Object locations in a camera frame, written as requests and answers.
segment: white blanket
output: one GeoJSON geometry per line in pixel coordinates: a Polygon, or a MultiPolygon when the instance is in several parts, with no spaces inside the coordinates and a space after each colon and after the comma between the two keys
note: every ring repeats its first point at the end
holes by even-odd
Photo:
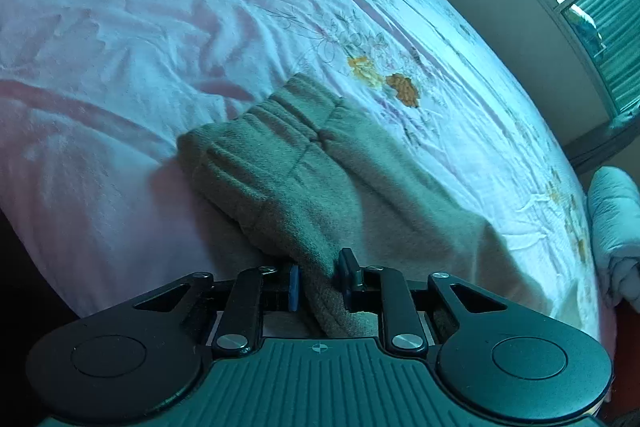
{"type": "Polygon", "coordinates": [[[589,188],[593,256],[606,303],[640,312],[640,192],[625,171],[602,167],[589,188]]]}
{"type": "Polygon", "coordinates": [[[0,206],[76,312],[264,262],[190,189],[175,139],[299,71],[487,217],[552,316],[612,349],[580,184],[446,0],[1,0],[0,206]]]}

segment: black lever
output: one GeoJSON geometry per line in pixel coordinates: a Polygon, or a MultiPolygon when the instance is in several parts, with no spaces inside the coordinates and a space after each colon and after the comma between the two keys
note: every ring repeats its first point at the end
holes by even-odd
{"type": "Polygon", "coordinates": [[[211,347],[220,357],[238,357],[254,351],[262,336],[262,280],[277,273],[271,266],[244,270],[231,289],[211,347]]]}
{"type": "Polygon", "coordinates": [[[427,339],[401,272],[382,266],[363,269],[351,248],[343,248],[338,256],[338,274],[345,308],[378,314],[378,334],[386,351],[400,357],[424,355],[427,339]]]}

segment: floral embroidery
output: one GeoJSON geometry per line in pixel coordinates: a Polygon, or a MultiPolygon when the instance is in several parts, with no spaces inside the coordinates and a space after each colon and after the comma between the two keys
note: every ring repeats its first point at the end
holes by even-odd
{"type": "Polygon", "coordinates": [[[516,118],[516,120],[514,120],[513,123],[515,124],[516,129],[518,130],[520,135],[524,138],[524,141],[527,142],[527,145],[529,147],[533,147],[533,140],[531,139],[531,136],[529,135],[529,128],[522,123],[522,120],[520,120],[518,118],[516,118]]]}
{"type": "Polygon", "coordinates": [[[408,76],[394,73],[386,78],[386,84],[396,90],[396,98],[406,107],[418,107],[420,95],[408,76]]]}
{"type": "Polygon", "coordinates": [[[405,138],[411,145],[420,146],[420,141],[415,136],[415,133],[413,131],[408,130],[406,126],[402,126],[402,129],[404,130],[405,138]]]}
{"type": "Polygon", "coordinates": [[[587,237],[588,230],[584,216],[578,211],[578,203],[574,194],[562,191],[562,180],[558,171],[551,167],[551,180],[546,182],[546,194],[564,214],[564,230],[580,262],[587,266],[590,263],[590,249],[587,237]]]}
{"type": "Polygon", "coordinates": [[[460,30],[464,33],[463,37],[466,35],[467,40],[469,39],[473,39],[473,35],[471,34],[471,32],[466,28],[465,25],[463,24],[459,24],[458,25],[460,30]]]}
{"type": "Polygon", "coordinates": [[[376,67],[367,57],[347,57],[347,63],[353,74],[364,81],[369,87],[379,89],[385,82],[385,77],[376,71],[376,67]]]}
{"type": "Polygon", "coordinates": [[[416,48],[414,48],[412,46],[410,53],[411,53],[411,58],[416,62],[416,64],[422,65],[422,59],[420,58],[420,52],[416,48]]]}
{"type": "Polygon", "coordinates": [[[338,38],[342,50],[346,55],[358,57],[363,55],[385,55],[389,44],[382,33],[349,33],[338,38]]]}

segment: bed sheet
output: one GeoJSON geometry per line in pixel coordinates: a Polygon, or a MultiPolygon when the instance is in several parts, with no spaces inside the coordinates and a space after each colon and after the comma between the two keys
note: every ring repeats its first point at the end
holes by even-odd
{"type": "Polygon", "coordinates": [[[72,309],[266,262],[193,193],[175,139],[297,72],[485,216],[551,316],[612,353],[584,192],[527,94],[446,0],[1,0],[0,206],[72,309]]]}

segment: crosshair symbol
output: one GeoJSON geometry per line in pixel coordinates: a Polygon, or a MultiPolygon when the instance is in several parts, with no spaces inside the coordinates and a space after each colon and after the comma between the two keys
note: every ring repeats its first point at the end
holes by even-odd
{"type": "Polygon", "coordinates": [[[316,353],[324,353],[327,349],[329,349],[329,346],[327,346],[326,344],[317,343],[311,346],[311,349],[313,349],[316,353]]]}

